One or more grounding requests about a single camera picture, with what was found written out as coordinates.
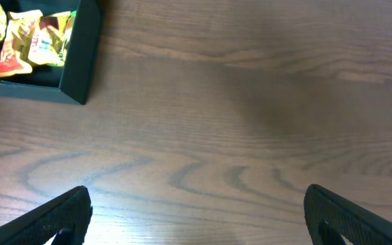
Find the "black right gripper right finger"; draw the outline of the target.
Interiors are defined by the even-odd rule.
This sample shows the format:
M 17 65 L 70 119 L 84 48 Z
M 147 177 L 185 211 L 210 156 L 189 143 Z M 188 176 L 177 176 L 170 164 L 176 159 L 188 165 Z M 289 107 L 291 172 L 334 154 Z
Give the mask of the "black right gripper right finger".
M 307 188 L 304 214 L 314 245 L 392 245 L 392 222 L 320 185 Z

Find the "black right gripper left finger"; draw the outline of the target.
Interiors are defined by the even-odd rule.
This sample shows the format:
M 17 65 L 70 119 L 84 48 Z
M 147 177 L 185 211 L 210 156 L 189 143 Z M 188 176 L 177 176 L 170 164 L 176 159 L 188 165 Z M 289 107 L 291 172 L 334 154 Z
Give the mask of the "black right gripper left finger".
M 0 226 L 0 245 L 82 245 L 93 207 L 88 189 L 77 186 L 26 214 Z

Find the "dark green box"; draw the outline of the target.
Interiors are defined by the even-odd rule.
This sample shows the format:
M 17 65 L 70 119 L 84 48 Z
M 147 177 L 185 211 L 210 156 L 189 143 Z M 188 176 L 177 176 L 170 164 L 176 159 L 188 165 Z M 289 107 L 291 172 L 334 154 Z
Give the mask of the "dark green box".
M 104 19 L 96 0 L 11 0 L 2 1 L 5 11 L 41 10 L 49 15 L 76 11 L 69 50 L 63 67 L 33 68 L 0 81 L 0 97 L 16 97 L 84 105 L 93 79 L 97 47 Z

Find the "yellow chocolate cake snack packet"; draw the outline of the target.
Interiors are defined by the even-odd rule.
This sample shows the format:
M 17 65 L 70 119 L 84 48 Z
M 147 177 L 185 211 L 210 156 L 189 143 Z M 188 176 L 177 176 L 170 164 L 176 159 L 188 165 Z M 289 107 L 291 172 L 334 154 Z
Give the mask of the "yellow chocolate cake snack packet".
M 41 17 L 36 25 L 28 59 L 36 65 L 64 66 L 60 55 L 63 48 L 64 32 L 70 11 Z

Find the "green pandan cake snack packet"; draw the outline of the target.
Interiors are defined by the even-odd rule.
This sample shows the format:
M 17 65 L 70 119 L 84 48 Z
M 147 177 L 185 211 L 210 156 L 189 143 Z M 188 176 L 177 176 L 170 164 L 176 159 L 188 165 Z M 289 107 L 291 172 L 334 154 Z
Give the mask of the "green pandan cake snack packet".
M 74 26 L 74 21 L 76 19 L 76 14 L 77 14 L 77 11 L 71 12 L 69 18 L 67 19 L 67 23 L 66 23 L 65 30 L 64 30 L 64 36 L 63 36 L 63 45 L 62 45 L 62 48 L 59 52 L 59 58 L 62 60 L 62 62 L 65 62 L 66 57 L 67 57 L 67 52 L 69 49 L 69 42 L 71 39 L 71 34 L 72 34 L 73 26 Z

